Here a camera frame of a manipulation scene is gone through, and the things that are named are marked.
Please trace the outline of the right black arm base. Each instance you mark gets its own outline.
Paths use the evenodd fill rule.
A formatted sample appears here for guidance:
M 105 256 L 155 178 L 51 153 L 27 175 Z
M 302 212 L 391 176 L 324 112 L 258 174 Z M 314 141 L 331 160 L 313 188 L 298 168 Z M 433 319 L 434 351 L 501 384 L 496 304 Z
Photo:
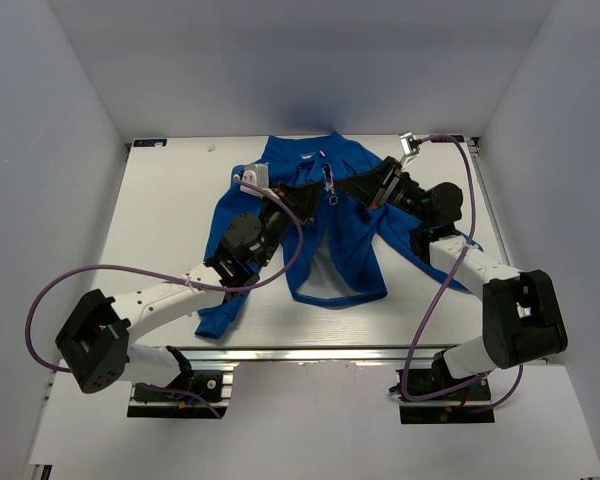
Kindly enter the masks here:
M 443 353 L 431 364 L 396 370 L 397 382 L 388 390 L 398 400 L 403 425 L 493 424 L 491 390 L 485 375 L 455 379 Z

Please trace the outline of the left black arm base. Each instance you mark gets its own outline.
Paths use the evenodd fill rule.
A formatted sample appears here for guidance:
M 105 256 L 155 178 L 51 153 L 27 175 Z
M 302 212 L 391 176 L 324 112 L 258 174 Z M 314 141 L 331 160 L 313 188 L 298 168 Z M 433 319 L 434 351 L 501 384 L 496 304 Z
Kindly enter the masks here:
M 151 380 L 133 385 L 130 418 L 222 419 L 227 410 L 226 372 L 195 368 L 183 352 L 167 346 Z

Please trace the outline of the blue fleece jacket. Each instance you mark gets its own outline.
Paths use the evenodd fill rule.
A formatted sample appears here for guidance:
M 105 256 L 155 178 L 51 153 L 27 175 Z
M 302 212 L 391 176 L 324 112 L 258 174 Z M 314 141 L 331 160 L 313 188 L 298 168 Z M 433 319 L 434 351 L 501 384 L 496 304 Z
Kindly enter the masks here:
M 392 249 L 432 279 L 447 276 L 419 260 L 411 250 L 409 232 L 418 220 L 385 204 L 370 209 L 335 189 L 335 182 L 379 166 L 385 159 L 337 132 L 328 136 L 268 138 L 256 163 L 267 163 L 270 186 L 322 184 L 323 192 L 312 221 L 300 230 L 290 228 L 279 244 L 285 277 L 294 300 L 323 308 L 351 307 L 387 296 L 379 262 L 372 246 L 380 237 Z M 218 246 L 231 219 L 240 213 L 259 213 L 261 199 L 233 184 L 216 205 L 205 260 Z M 237 318 L 246 300 L 241 295 L 217 307 L 200 311 L 199 337 L 217 340 Z

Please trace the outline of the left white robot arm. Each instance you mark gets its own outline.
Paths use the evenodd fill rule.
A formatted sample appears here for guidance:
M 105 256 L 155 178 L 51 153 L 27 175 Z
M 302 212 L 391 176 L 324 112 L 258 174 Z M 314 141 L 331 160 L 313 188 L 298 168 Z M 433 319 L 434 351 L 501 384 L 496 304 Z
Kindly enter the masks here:
M 235 216 L 215 252 L 179 277 L 154 273 L 157 284 L 107 296 L 84 294 L 56 337 L 56 345 L 80 390 L 100 392 L 118 380 L 149 383 L 168 398 L 191 387 L 189 361 L 173 347 L 140 344 L 141 337 L 183 316 L 220 306 L 265 286 L 266 267 L 290 228 L 314 216 L 322 187 L 317 182 L 260 187 L 246 175 L 235 183 L 261 199 L 259 213 Z

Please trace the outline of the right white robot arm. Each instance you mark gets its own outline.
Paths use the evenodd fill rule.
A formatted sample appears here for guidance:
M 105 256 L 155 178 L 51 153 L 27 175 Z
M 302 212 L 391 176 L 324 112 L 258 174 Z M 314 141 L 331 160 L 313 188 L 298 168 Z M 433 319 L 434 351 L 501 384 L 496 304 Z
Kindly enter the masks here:
M 412 252 L 426 265 L 458 281 L 482 303 L 482 333 L 438 353 L 428 386 L 452 399 L 468 379 L 564 351 L 568 340 L 551 278 L 520 271 L 470 245 L 456 229 L 463 193 L 444 182 L 428 190 L 386 158 L 379 166 L 336 182 L 338 191 L 376 209 L 394 206 L 418 220 L 409 232 Z

